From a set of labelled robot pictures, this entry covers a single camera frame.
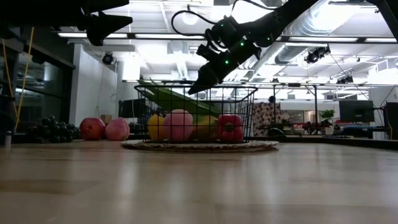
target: black wire basket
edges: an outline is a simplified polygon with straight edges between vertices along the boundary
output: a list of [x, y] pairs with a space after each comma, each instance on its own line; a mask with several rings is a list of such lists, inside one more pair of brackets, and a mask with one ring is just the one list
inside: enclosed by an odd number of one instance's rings
[[188, 95], [190, 85], [139, 83], [144, 142], [249, 142], [256, 87], [214, 86]]

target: bell pepper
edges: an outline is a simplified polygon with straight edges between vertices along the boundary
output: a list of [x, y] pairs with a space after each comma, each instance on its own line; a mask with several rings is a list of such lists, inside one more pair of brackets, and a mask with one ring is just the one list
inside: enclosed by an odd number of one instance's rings
[[224, 142], [243, 141], [243, 122], [238, 115], [227, 114], [218, 117], [218, 138]]

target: apple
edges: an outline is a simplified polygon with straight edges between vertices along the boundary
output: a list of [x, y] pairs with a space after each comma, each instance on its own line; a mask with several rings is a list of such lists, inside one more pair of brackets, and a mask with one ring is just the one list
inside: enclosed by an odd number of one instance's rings
[[114, 119], [105, 128], [106, 138], [111, 141], [123, 141], [130, 135], [130, 127], [124, 118]]
[[79, 129], [84, 140], [100, 140], [105, 135], [105, 124], [99, 118], [85, 118]]

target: fluorescent light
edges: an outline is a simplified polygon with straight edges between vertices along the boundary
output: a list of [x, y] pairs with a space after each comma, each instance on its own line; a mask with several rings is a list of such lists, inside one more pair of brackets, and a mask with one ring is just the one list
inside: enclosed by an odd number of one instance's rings
[[293, 47], [327, 47], [328, 44], [316, 44], [316, 43], [286, 43], [286, 46], [293, 46]]
[[365, 43], [368, 43], [368, 42], [396, 43], [397, 40], [395, 38], [366, 38]]
[[358, 38], [354, 37], [291, 37], [289, 41], [293, 42], [356, 42]]
[[[66, 38], [87, 38], [87, 34], [81, 32], [58, 33], [58, 35]], [[106, 38], [127, 38], [127, 34], [110, 34]]]
[[136, 34], [137, 39], [201, 39], [205, 38], [199, 35], [184, 36], [180, 34]]

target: woven placemat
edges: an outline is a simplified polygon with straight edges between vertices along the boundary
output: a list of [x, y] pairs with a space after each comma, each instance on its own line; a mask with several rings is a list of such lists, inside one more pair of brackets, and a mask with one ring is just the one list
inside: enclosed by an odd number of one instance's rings
[[277, 141], [250, 141], [241, 144], [217, 144], [217, 143], [196, 143], [196, 144], [171, 144], [171, 143], [144, 143], [141, 140], [128, 140], [121, 143], [127, 149], [143, 151], [164, 151], [164, 152], [258, 152], [277, 150]]

